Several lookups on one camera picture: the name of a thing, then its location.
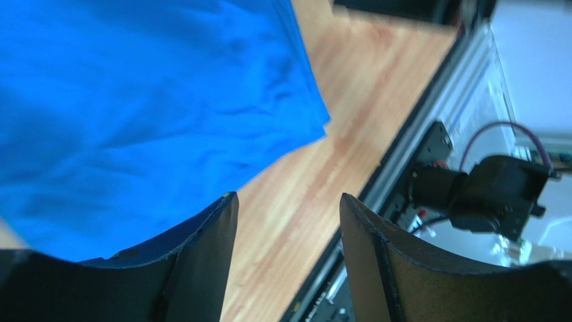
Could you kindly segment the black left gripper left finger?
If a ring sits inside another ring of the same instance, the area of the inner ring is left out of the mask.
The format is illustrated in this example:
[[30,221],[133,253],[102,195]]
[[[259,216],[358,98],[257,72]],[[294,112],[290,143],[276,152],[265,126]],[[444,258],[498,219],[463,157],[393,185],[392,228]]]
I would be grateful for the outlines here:
[[2,321],[218,321],[238,222],[227,193],[110,259],[1,251]]

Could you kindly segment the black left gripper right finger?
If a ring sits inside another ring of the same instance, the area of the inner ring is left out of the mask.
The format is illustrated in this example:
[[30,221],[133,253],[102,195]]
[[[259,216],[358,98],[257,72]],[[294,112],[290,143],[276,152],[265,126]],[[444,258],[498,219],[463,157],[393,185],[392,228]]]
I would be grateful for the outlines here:
[[357,321],[570,321],[571,263],[504,268],[448,252],[340,199]]

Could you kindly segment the blue cloth napkin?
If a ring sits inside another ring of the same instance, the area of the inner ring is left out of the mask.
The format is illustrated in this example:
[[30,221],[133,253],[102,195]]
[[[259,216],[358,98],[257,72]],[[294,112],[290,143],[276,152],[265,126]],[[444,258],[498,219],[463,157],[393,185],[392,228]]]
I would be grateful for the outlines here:
[[1,217],[26,248],[110,258],[329,119],[290,1],[1,2]]

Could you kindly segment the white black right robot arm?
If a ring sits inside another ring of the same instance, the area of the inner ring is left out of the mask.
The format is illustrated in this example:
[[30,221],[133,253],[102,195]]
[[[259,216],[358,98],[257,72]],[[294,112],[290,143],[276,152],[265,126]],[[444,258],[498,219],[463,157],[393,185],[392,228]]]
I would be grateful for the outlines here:
[[538,200],[550,180],[561,175],[549,166],[511,156],[488,156],[470,172],[426,164],[408,182],[408,199],[420,210],[438,213],[428,224],[448,221],[471,233],[496,233],[518,241],[531,217],[546,208]]

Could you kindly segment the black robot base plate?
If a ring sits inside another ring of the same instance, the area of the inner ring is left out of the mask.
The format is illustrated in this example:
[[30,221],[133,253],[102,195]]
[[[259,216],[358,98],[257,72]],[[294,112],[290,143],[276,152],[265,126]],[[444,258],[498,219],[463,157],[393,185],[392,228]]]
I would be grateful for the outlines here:
[[398,173],[399,176],[378,214],[398,227],[406,231],[410,230],[415,225],[420,212],[409,197],[409,185],[413,172],[418,167],[445,161],[451,152],[452,144],[445,125],[441,121],[432,122],[410,158],[406,160],[405,166]]

